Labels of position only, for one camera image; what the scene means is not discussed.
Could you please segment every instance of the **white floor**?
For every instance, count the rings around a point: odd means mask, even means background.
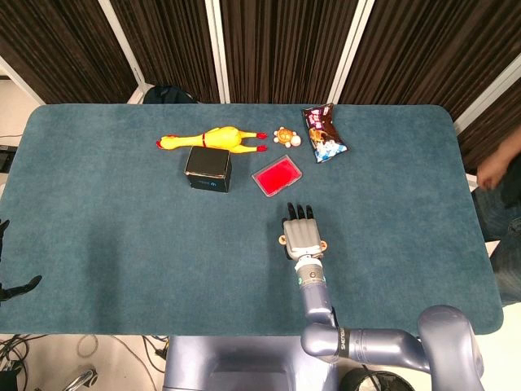
[[[11,81],[0,81],[0,136],[22,134],[29,114],[37,104]],[[0,144],[18,145],[18,138],[0,138]],[[493,250],[494,244],[488,244]],[[477,336],[484,357],[483,384],[487,391],[518,389],[515,375],[521,364],[521,304],[504,309],[502,328],[487,336]],[[0,340],[10,336],[0,335]],[[158,348],[164,344],[153,340]],[[160,390],[163,375],[153,369],[140,336],[46,336],[29,342],[27,390],[61,390],[82,370],[95,367],[99,379],[91,388],[99,390]],[[19,346],[20,353],[24,348]],[[159,369],[164,360],[150,351]],[[386,368],[404,376],[416,391],[430,391],[429,375],[400,368]],[[18,376],[20,390],[24,375]]]

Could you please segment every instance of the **yellow rubber chicken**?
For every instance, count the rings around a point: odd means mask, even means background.
[[[155,144],[159,149],[176,149],[178,147],[208,147],[216,149],[227,149],[233,153],[244,152],[264,152],[268,148],[266,145],[259,145],[258,147],[247,147],[241,145],[243,138],[267,138],[266,133],[251,133],[243,132],[234,126],[223,126],[222,128],[214,128],[199,134],[197,136],[179,137],[173,134],[163,136]]]

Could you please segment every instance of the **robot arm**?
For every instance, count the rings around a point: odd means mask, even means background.
[[[296,262],[308,326],[300,339],[304,351],[324,361],[338,357],[374,365],[407,367],[431,373],[433,391],[483,391],[483,360],[472,326],[460,310],[432,306],[418,318],[422,342],[402,330],[339,327],[322,269],[322,250],[311,207],[306,214],[288,204],[290,219],[282,220],[287,257]]]

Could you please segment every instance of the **human hand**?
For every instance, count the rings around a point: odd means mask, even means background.
[[[496,188],[508,169],[509,160],[495,151],[478,166],[478,186],[483,190]]]

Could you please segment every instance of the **snack bag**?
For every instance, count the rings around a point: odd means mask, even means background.
[[[317,163],[349,151],[333,126],[333,103],[302,110]]]

